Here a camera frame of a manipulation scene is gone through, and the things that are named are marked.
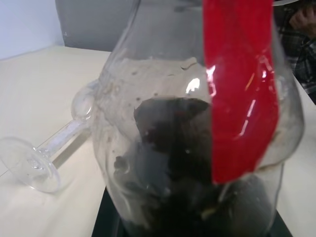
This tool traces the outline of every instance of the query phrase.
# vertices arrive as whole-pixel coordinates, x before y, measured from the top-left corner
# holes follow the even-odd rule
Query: person
[[[277,7],[275,20],[287,61],[316,104],[316,0]]]

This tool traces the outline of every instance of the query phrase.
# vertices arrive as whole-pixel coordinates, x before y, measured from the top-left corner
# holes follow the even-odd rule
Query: table surface
[[[51,47],[0,61],[0,137],[40,145],[72,118],[75,93],[98,78],[110,53]],[[278,211],[295,237],[315,235],[316,107],[299,86],[303,140],[287,161]],[[0,163],[1,237],[91,236],[105,184],[90,138],[78,137],[60,156],[64,189],[44,194],[18,182]]]

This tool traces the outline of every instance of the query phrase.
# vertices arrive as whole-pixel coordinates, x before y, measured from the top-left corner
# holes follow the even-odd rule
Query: glass stem
[[[74,119],[44,142],[44,144],[40,145],[38,150],[44,153],[47,158],[51,158],[52,155],[59,151],[70,139],[85,128],[88,128],[86,121]]]

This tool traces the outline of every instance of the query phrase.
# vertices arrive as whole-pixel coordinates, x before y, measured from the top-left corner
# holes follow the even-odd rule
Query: white wall
[[[0,0],[0,59],[64,45],[55,0]]]

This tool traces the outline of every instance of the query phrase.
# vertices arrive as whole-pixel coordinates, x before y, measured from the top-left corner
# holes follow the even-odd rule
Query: plaid shirt
[[[276,24],[296,79],[316,103],[316,39],[311,40],[290,26],[289,20],[297,10],[297,4],[283,7],[282,20],[276,21]]]

